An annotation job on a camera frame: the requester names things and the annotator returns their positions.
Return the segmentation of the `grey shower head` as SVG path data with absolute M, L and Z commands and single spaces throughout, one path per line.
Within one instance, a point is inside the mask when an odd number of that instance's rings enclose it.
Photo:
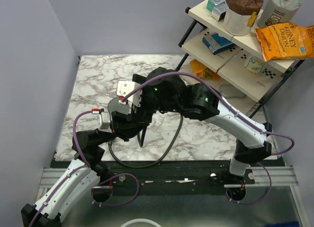
M 109 101 L 107 110 L 109 112 L 119 112 L 122 114 L 128 114 L 129 113 L 129 106 L 127 104 L 120 103 L 120 98 L 116 97 Z

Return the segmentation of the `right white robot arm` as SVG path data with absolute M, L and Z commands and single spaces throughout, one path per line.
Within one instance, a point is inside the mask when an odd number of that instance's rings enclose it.
M 186 73 L 159 67 L 120 93 L 139 109 L 178 112 L 186 118 L 214 124 L 236 137 L 226 179 L 238 183 L 249 164 L 271 156 L 271 144 L 266 140 L 268 126 L 242 114 L 202 79 L 186 85 L 181 75 Z

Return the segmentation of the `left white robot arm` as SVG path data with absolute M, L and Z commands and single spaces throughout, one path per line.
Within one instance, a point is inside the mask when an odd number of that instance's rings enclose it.
M 99 117 L 95 130 L 76 131 L 77 122 L 87 114 Z M 147 127 L 147 123 L 131 122 L 119 112 L 92 109 L 80 113 L 73 124 L 73 150 L 75 158 L 55 184 L 35 204 L 26 204 L 22 210 L 22 221 L 26 227 L 60 227 L 69 211 L 87 192 L 95 186 L 111 184 L 130 173 L 113 174 L 102 161 L 104 150 L 100 145 L 121 138 L 128 141 Z

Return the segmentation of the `orange snack bag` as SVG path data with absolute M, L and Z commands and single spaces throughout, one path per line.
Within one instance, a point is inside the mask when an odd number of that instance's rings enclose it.
M 211 69 L 196 59 L 191 60 L 190 65 L 193 69 L 194 75 L 203 80 L 218 81 L 220 79 L 220 76 L 217 73 L 213 72 Z

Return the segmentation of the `white round rim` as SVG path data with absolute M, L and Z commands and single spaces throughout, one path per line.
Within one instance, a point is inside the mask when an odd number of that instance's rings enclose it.
M 154 227 L 161 227 L 160 224 L 158 224 L 157 222 L 153 221 L 153 220 L 150 220 L 150 219 L 133 219 L 133 220 L 130 220 L 130 221 L 127 221 L 125 222 L 124 224 L 122 224 L 120 227 L 127 227 L 129 225 L 132 225 L 132 224 L 137 224 L 137 223 L 144 223 L 144 224 L 149 224 L 149 225 L 152 225 Z

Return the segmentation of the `blue box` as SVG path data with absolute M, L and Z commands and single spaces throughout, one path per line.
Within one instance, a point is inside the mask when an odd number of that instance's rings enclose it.
M 203 36 L 202 42 L 213 55 L 219 54 L 235 46 L 230 40 L 220 36 L 218 33 L 208 33 Z

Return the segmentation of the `cream three-tier shelf rack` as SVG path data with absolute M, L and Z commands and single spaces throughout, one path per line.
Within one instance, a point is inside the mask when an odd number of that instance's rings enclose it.
M 203 1 L 193 8 L 187 7 L 186 13 L 193 19 L 188 30 L 179 42 L 179 47 L 185 52 L 177 66 L 177 71 L 192 73 L 192 67 L 186 63 L 191 57 L 200 61 L 206 67 L 216 72 L 220 80 L 208 80 L 207 84 L 216 90 L 224 86 L 234 86 L 245 94 L 245 97 L 230 98 L 228 101 L 243 113 L 248 113 L 253 107 L 262 108 L 288 78 L 301 66 L 302 60 L 277 60 L 266 65 L 263 73 L 250 73 L 244 68 L 244 63 L 250 55 L 262 58 L 262 48 L 252 29 L 244 36 L 233 36 L 228 33 L 222 22 L 217 22 L 206 8 L 207 1 Z M 202 39 L 210 33 L 216 32 L 235 43 L 235 47 L 213 55 L 203 44 Z

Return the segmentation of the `silver small box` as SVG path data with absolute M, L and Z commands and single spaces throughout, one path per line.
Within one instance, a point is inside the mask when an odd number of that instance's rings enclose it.
M 222 3 L 220 5 L 214 6 L 211 11 L 211 16 L 217 21 L 221 21 L 224 19 L 226 15 L 226 5 Z

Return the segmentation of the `teal small box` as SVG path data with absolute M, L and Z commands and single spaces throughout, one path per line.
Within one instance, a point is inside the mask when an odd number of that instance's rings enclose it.
M 225 0 L 208 0 L 207 2 L 207 10 L 210 12 L 213 11 L 213 9 L 221 4 L 224 4 Z

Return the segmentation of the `yellow clip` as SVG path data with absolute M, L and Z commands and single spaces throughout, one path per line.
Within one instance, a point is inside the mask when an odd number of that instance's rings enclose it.
M 251 16 L 250 16 L 250 19 L 248 20 L 248 23 L 247 23 L 247 26 L 248 27 L 252 27 L 253 25 L 254 25 L 254 23 L 255 23 L 255 20 L 256 20 L 256 18 L 257 18 L 257 12 L 252 12 L 252 14 L 251 14 Z

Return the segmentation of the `white cup brown lid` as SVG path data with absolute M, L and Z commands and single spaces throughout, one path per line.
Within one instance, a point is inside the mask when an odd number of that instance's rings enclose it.
M 247 23 L 252 12 L 259 14 L 263 0 L 225 0 L 225 4 L 223 27 L 233 36 L 244 36 L 251 30 Z

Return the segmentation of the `orange honey dijon bag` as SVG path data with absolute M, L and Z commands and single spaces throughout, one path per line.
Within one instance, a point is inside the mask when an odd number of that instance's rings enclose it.
M 297 60 L 314 57 L 314 27 L 294 22 L 255 29 L 265 61 Z

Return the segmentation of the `grey cylindrical canister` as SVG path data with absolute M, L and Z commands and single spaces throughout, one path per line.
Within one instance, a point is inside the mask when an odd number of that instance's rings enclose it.
M 269 0 L 259 18 L 258 27 L 289 22 L 302 4 L 303 0 Z

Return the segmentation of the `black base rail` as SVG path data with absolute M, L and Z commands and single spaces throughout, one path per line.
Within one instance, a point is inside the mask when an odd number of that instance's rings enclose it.
M 105 164 L 101 185 L 92 188 L 96 200 L 113 196 L 174 196 L 174 195 L 223 195 L 225 186 L 239 188 L 255 181 L 229 173 L 229 161 L 163 161 L 149 168 L 127 168 L 115 161 Z

